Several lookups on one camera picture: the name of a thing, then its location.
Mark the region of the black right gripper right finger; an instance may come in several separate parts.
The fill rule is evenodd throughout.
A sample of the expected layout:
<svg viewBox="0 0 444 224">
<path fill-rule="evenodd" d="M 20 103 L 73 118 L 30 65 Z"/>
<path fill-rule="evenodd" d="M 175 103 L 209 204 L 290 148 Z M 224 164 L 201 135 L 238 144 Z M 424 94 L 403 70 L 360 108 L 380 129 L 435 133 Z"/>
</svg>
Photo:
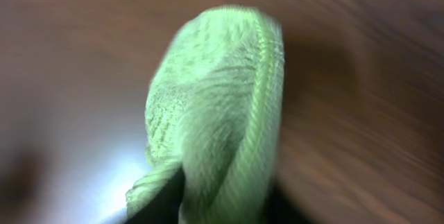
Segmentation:
<svg viewBox="0 0 444 224">
<path fill-rule="evenodd" d="M 276 182 L 266 202 L 266 223 L 305 224 L 305 217 L 286 199 Z"/>
</svg>

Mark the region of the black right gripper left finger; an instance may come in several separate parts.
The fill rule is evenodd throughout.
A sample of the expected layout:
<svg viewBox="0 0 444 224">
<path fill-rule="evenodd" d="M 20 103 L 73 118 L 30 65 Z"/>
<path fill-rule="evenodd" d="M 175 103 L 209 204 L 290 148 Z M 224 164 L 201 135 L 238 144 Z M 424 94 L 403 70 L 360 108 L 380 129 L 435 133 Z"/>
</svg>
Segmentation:
<svg viewBox="0 0 444 224">
<path fill-rule="evenodd" d="M 160 192 L 125 224 L 178 224 L 185 174 L 180 167 Z"/>
</svg>

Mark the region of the green microfiber cloth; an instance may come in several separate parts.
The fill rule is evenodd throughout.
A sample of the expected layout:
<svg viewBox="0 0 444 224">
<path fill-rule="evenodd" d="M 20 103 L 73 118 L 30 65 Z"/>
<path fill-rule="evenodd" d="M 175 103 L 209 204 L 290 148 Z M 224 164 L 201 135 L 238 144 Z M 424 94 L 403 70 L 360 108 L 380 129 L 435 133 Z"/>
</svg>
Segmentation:
<svg viewBox="0 0 444 224">
<path fill-rule="evenodd" d="M 280 25 L 256 8 L 210 8 L 173 38 L 148 90 L 151 172 L 126 193 L 129 217 L 185 174 L 181 223 L 263 223 L 279 141 Z"/>
</svg>

